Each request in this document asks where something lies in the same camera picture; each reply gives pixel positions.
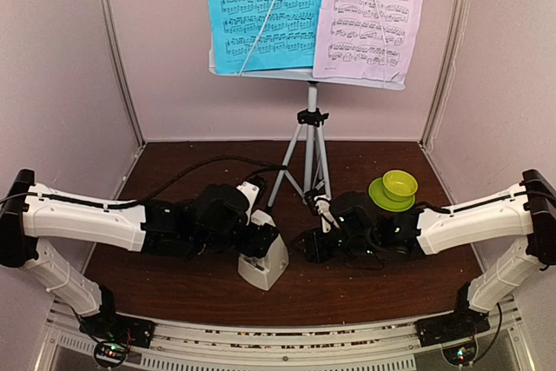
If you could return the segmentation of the white metronome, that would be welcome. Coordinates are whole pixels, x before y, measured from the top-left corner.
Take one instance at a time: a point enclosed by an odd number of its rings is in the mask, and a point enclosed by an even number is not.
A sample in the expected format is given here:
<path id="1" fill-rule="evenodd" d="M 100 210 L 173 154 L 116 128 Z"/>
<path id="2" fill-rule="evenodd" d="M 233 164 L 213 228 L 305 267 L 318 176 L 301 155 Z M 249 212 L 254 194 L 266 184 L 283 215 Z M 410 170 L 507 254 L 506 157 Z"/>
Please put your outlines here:
<path id="1" fill-rule="evenodd" d="M 269 223 L 276 227 L 273 218 L 257 209 L 250 218 L 250 223 L 262 225 Z M 238 258 L 238 274 L 248 284 L 269 291 L 289 265 L 289 253 L 279 232 L 264 258 L 249 258 L 242 254 Z"/>

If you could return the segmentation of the white perforated music stand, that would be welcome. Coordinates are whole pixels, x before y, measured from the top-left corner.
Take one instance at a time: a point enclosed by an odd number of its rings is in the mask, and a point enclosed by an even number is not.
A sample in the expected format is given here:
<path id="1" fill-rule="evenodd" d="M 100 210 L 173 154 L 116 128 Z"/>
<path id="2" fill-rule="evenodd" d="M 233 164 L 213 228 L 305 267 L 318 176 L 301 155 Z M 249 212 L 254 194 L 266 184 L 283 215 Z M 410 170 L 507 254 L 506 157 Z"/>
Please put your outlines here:
<path id="1" fill-rule="evenodd" d="M 208 69 L 217 76 L 276 79 L 303 82 L 308 87 L 308 105 L 296 116 L 295 132 L 285 154 L 284 165 L 288 165 L 293 155 L 302 129 L 306 130 L 305 169 L 303 184 L 299 184 L 286 168 L 281 169 L 275 180 L 268 206 L 272 207 L 282 180 L 287 179 L 295 191 L 302 195 L 315 186 L 331 192 L 328 172 L 328 158 L 322 126 L 328 118 L 317 106 L 318 83 L 352 85 L 368 88 L 402 90 L 405 75 L 396 73 L 383 78 L 325 77 L 316 79 L 312 71 L 312 50 L 289 50 L 285 43 L 251 49 L 233 47 L 220 51 L 211 47 L 208 52 Z"/>

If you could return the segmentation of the lilac sheet music page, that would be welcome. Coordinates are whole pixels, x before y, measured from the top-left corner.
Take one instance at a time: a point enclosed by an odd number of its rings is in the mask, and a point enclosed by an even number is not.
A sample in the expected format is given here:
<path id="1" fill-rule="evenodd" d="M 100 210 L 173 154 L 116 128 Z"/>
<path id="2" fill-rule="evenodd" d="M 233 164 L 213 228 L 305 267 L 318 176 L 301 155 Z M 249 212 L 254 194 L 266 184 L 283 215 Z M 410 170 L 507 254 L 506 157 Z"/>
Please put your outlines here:
<path id="1" fill-rule="evenodd" d="M 404 89 L 424 0 L 321 0 L 316 79 Z"/>

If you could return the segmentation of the blue sheet music page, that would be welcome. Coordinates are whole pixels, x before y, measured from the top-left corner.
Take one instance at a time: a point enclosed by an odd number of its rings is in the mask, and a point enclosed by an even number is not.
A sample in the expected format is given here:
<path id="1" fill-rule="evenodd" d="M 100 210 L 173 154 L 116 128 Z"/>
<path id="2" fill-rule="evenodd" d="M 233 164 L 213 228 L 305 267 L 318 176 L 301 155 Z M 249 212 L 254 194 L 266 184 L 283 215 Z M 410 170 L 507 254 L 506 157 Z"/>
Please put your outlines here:
<path id="1" fill-rule="evenodd" d="M 308 68 L 321 0 L 208 0 L 215 72 Z"/>

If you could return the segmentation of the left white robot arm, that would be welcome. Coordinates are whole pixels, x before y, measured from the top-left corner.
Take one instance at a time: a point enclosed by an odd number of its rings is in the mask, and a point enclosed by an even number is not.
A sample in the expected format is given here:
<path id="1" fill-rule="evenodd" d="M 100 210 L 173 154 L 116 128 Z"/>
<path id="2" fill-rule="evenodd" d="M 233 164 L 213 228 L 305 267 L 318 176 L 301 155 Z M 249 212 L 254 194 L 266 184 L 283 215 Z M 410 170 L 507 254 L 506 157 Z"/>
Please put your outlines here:
<path id="1" fill-rule="evenodd" d="M 67 194 L 18 172 L 1 201 L 1 263 L 31 272 L 75 312 L 92 339 L 146 348 L 152 321 L 121 315 L 114 294 L 84 277 L 51 244 L 69 238 L 146 255 L 196 258 L 208 250 L 234 249 L 248 284 L 269 290 L 285 272 L 289 255 L 273 218 L 256 205 L 266 188 L 260 176 L 241 184 L 210 184 L 195 199 L 161 201 L 152 193 L 134 201 Z"/>

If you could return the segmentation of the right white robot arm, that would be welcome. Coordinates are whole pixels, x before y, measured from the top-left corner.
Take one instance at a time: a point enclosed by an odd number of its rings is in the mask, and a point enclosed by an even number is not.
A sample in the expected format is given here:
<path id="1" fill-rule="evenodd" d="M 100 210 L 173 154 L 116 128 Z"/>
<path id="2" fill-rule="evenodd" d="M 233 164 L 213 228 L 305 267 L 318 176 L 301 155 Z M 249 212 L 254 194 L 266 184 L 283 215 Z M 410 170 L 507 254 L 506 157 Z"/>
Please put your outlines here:
<path id="1" fill-rule="evenodd" d="M 367 192 L 335 199 L 312 189 L 305 200 L 321 226 L 300 233 L 292 245 L 309 262 L 369 255 L 384 265 L 514 237 L 493 266 L 458 290 L 453 312 L 415 324 L 423 347 L 471 338 L 489 330 L 488 314 L 501 299 L 555 263 L 555 190 L 536 169 L 522 175 L 499 193 L 448 207 L 417 202 L 418 183 L 401 170 L 374 179 Z"/>

